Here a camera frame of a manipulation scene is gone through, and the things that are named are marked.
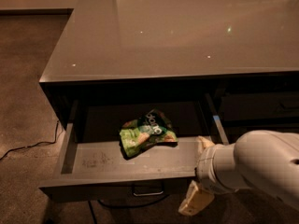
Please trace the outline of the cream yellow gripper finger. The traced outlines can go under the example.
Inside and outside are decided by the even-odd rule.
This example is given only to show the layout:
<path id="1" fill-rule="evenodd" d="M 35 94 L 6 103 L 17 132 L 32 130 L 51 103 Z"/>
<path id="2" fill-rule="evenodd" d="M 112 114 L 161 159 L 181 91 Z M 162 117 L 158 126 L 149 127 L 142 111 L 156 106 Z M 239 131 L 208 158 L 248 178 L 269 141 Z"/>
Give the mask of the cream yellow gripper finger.
<path id="1" fill-rule="evenodd" d="M 215 196 L 206 191 L 200 183 L 192 181 L 178 211 L 184 216 L 195 216 L 208 207 L 214 198 Z"/>

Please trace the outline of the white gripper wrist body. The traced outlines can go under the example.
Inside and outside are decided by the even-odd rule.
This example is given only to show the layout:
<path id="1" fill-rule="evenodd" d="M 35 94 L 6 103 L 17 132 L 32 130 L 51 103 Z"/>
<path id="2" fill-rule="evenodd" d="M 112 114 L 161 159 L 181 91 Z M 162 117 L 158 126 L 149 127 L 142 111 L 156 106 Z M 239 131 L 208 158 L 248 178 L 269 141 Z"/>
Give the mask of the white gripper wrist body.
<path id="1" fill-rule="evenodd" d="M 235 162 L 235 145 L 214 144 L 204 136 L 198 136 L 197 142 L 198 160 L 195 172 L 205 190 L 214 194 L 226 194 L 249 188 Z"/>

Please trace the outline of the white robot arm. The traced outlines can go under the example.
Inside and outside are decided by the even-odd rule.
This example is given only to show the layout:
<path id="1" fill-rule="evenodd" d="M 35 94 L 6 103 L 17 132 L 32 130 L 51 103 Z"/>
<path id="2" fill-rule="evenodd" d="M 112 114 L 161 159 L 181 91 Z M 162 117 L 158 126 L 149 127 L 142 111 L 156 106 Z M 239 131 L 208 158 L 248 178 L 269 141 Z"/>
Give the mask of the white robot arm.
<path id="1" fill-rule="evenodd" d="M 178 211 L 195 216 L 217 195 L 258 189 L 299 210 L 299 134 L 258 130 L 230 145 L 197 138 L 196 178 Z"/>

